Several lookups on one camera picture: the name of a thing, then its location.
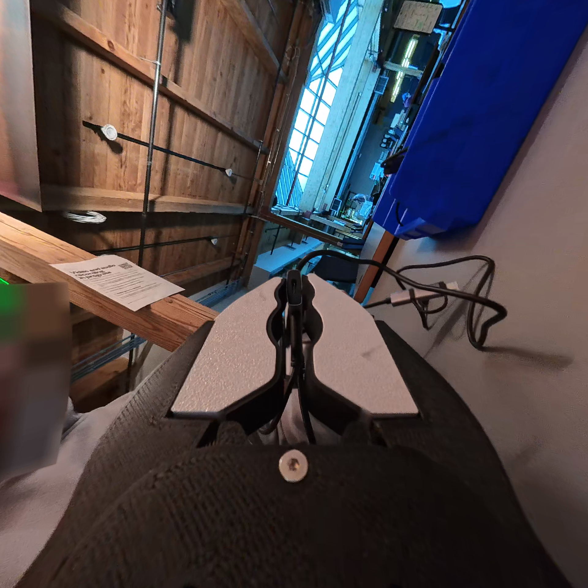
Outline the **white paper notice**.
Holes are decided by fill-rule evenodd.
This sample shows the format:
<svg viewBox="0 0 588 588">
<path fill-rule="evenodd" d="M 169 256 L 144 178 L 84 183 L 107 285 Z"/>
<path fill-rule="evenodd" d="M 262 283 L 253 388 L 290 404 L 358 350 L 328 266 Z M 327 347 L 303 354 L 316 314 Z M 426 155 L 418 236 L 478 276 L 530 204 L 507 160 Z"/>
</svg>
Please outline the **white paper notice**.
<svg viewBox="0 0 588 588">
<path fill-rule="evenodd" d="M 181 286 L 112 254 L 51 267 L 133 312 L 184 291 Z"/>
</svg>

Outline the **metal conduit pipe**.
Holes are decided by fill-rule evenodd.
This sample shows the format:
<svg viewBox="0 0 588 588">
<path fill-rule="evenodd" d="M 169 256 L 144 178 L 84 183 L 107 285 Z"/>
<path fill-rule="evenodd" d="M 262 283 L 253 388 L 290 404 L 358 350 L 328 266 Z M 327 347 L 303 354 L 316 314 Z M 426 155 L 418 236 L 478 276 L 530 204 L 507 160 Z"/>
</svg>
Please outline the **metal conduit pipe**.
<svg viewBox="0 0 588 588">
<path fill-rule="evenodd" d="M 162 58 L 163 58 L 164 43 L 165 43 L 166 17 L 167 17 L 167 12 L 168 12 L 167 7 L 168 7 L 168 1 L 161 1 L 159 29 L 158 29 L 158 42 L 157 42 L 157 50 L 156 50 L 156 59 L 154 61 L 155 70 L 154 70 L 153 89 L 152 89 L 151 119 L 150 119 L 150 126 L 149 126 L 148 154 L 146 157 L 144 194 L 143 194 L 142 213 L 141 213 L 141 232 L 140 232 L 140 237 L 139 237 L 140 241 L 139 241 L 139 249 L 138 249 L 138 266 L 141 268 L 143 267 L 145 238 L 146 238 L 146 224 L 148 221 L 148 213 L 149 213 L 149 195 L 150 195 L 150 189 L 151 189 L 153 151 L 154 151 L 154 143 L 155 143 L 156 121 L 157 121 L 157 114 L 158 114 L 160 76 L 161 76 Z"/>
</svg>

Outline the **blue plastic bin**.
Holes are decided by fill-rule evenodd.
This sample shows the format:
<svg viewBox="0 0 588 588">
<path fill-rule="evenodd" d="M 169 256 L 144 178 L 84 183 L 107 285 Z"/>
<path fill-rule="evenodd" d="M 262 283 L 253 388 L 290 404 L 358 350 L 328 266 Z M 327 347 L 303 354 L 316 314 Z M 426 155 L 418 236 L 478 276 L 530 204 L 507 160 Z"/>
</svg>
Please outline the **blue plastic bin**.
<svg viewBox="0 0 588 588">
<path fill-rule="evenodd" d="M 471 1 L 373 220 L 419 239 L 478 224 L 587 26 L 587 1 Z"/>
</svg>

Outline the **wooden beam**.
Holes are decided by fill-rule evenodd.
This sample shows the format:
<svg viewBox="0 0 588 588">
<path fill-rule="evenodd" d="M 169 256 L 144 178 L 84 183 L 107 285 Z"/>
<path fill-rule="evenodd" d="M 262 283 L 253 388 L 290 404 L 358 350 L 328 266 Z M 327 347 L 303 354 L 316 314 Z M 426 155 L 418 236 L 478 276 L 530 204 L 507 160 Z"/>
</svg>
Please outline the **wooden beam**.
<svg viewBox="0 0 588 588">
<path fill-rule="evenodd" d="M 84 250 L 1 213 L 1 268 L 30 283 L 66 282 L 70 301 L 170 352 L 218 313 L 182 295 L 136 312 L 108 299 L 54 268 L 54 264 L 95 259 Z"/>
</svg>

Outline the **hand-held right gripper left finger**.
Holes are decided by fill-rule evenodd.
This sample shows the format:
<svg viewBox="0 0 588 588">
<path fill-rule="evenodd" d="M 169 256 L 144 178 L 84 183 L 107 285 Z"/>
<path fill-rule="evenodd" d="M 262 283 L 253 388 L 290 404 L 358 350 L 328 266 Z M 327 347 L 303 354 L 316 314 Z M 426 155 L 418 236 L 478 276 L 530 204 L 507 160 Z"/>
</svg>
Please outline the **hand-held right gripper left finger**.
<svg viewBox="0 0 588 588">
<path fill-rule="evenodd" d="M 171 415 L 237 422 L 246 434 L 269 423 L 282 406 L 286 287 L 275 277 L 221 312 L 180 391 Z"/>
</svg>

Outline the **large window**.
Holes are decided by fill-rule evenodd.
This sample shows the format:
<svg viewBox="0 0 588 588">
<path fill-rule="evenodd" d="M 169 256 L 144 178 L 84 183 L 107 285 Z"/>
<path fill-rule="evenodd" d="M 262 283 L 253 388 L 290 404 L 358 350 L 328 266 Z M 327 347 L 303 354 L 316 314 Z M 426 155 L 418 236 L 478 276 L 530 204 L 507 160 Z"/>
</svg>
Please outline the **large window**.
<svg viewBox="0 0 588 588">
<path fill-rule="evenodd" d="M 363 8 L 364 1 L 340 1 L 334 17 L 323 18 L 290 131 L 273 207 L 299 208 Z"/>
</svg>

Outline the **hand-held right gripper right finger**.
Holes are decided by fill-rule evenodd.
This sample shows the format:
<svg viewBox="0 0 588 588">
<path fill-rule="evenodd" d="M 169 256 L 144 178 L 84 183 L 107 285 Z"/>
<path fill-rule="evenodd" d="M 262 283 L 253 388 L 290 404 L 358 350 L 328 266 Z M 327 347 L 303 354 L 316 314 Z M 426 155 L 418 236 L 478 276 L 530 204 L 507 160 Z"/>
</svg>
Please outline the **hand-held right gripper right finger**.
<svg viewBox="0 0 588 588">
<path fill-rule="evenodd" d="M 319 276 L 303 276 L 308 409 L 337 434 L 350 423 L 419 416 L 374 317 Z"/>
</svg>

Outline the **grey desk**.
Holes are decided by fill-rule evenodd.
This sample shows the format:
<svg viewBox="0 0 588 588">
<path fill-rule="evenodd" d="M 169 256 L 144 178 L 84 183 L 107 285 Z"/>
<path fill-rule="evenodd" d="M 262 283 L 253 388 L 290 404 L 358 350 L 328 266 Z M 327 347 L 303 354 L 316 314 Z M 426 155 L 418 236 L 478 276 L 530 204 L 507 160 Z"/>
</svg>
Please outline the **grey desk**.
<svg viewBox="0 0 588 588">
<path fill-rule="evenodd" d="M 577 47 L 480 223 L 400 241 L 393 269 L 485 255 L 507 318 L 489 350 L 453 301 L 431 331 L 413 308 L 375 309 L 479 419 L 544 546 L 587 587 L 587 44 Z"/>
</svg>

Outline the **person's grey sweater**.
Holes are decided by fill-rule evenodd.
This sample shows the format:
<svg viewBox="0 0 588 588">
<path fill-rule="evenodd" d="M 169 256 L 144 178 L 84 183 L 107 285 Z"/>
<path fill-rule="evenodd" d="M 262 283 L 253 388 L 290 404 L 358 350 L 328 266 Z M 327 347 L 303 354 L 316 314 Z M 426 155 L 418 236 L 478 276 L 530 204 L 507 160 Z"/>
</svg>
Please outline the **person's grey sweater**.
<svg viewBox="0 0 588 588">
<path fill-rule="evenodd" d="M 136 465 L 123 443 L 136 433 L 138 393 L 87 413 L 69 399 L 56 463 L 1 482 L 1 587 L 16 586 L 43 550 L 86 471 L 106 490 L 106 474 L 121 481 Z"/>
</svg>

